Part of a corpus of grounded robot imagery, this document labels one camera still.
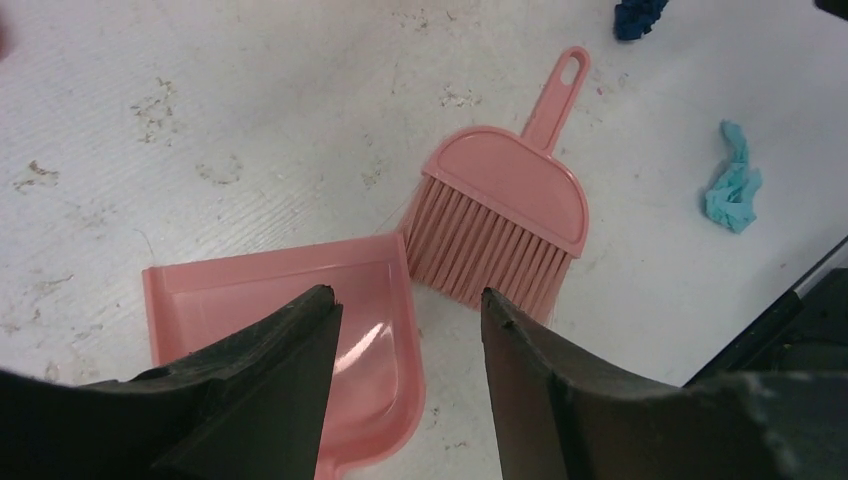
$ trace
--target dark blue crumpled paper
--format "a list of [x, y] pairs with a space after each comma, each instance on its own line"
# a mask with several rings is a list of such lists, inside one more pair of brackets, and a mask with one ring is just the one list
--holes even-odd
[[615, 6], [613, 33], [623, 42], [639, 40], [650, 33], [668, 0], [623, 0]]
[[742, 233], [757, 219], [754, 213], [754, 194], [763, 185], [759, 170], [751, 170], [748, 157], [748, 142], [742, 127], [723, 120], [721, 133], [730, 145], [732, 154], [727, 170], [716, 180], [705, 196], [706, 214], [710, 220]]

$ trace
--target brush handle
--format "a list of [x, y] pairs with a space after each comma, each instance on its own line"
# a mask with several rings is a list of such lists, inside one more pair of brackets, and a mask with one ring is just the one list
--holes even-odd
[[[577, 60], [580, 65], [577, 74], [573, 79], [563, 79], [562, 74], [571, 59]], [[547, 156], [551, 156], [554, 151], [559, 132], [589, 73], [589, 64], [589, 52], [583, 47], [571, 47], [566, 50], [559, 57], [542, 95], [536, 102], [536, 107], [533, 108], [533, 115], [524, 127], [521, 137]]]

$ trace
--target handle hole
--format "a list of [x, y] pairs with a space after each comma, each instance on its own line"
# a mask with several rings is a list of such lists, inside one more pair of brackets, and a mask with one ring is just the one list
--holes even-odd
[[580, 72], [580, 60], [575, 57], [569, 57], [565, 68], [562, 69], [560, 80], [565, 85], [572, 85], [577, 80], [577, 73]]

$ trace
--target teal crumpled tissue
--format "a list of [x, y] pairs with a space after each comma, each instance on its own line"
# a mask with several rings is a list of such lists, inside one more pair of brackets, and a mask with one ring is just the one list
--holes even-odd
[[742, 127], [722, 120], [721, 133], [730, 145], [732, 154], [727, 170], [707, 190], [706, 214], [710, 220], [724, 225], [733, 233], [742, 233], [757, 219], [754, 213], [754, 194], [763, 185], [759, 170], [751, 170], [748, 163], [748, 142]]

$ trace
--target dustpan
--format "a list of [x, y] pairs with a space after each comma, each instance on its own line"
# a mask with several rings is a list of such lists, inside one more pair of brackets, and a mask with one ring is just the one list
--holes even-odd
[[412, 436], [424, 374], [403, 239], [342, 242], [144, 270], [153, 361], [184, 357], [310, 287], [344, 305], [316, 480], [382, 460]]
[[[566, 74], [570, 62], [577, 63], [574, 74]], [[523, 294], [528, 303], [536, 305], [528, 313], [542, 322], [549, 320], [559, 288], [542, 291], [539, 285], [562, 284], [571, 259], [583, 252], [589, 226], [583, 188], [574, 174], [553, 158], [589, 63], [589, 54], [581, 47], [570, 48], [560, 56], [521, 136], [498, 127], [475, 126], [453, 134], [433, 152], [423, 168], [425, 182], [429, 176], [449, 190], [419, 189], [401, 221], [409, 249], [407, 260], [416, 281], [478, 310], [486, 287], [499, 288], [525, 308], [514, 298]], [[466, 199], [474, 204], [464, 207], [468, 205]], [[421, 218], [416, 216], [421, 214], [417, 209], [422, 204], [432, 210], [425, 213], [420, 233], [413, 234], [410, 225]], [[481, 207], [475, 210], [475, 204]], [[463, 216], [464, 208], [474, 214]], [[497, 227], [486, 223], [492, 218], [490, 212], [499, 217], [497, 222], [505, 220], [528, 235], [521, 233], [521, 241], [517, 241], [517, 235], [510, 235], [506, 241], [506, 234], [493, 233]], [[541, 247], [533, 250], [533, 245], [542, 242], [559, 251], [543, 255]], [[510, 243], [512, 249], [502, 251]], [[513, 251], [522, 255], [512, 255], [515, 258], [508, 268], [500, 265], [492, 270], [495, 260], [510, 258]], [[545, 269], [546, 262], [555, 268]], [[510, 272], [520, 269], [529, 272], [521, 281], [499, 285], [497, 279], [490, 278], [507, 282], [504, 279]]]

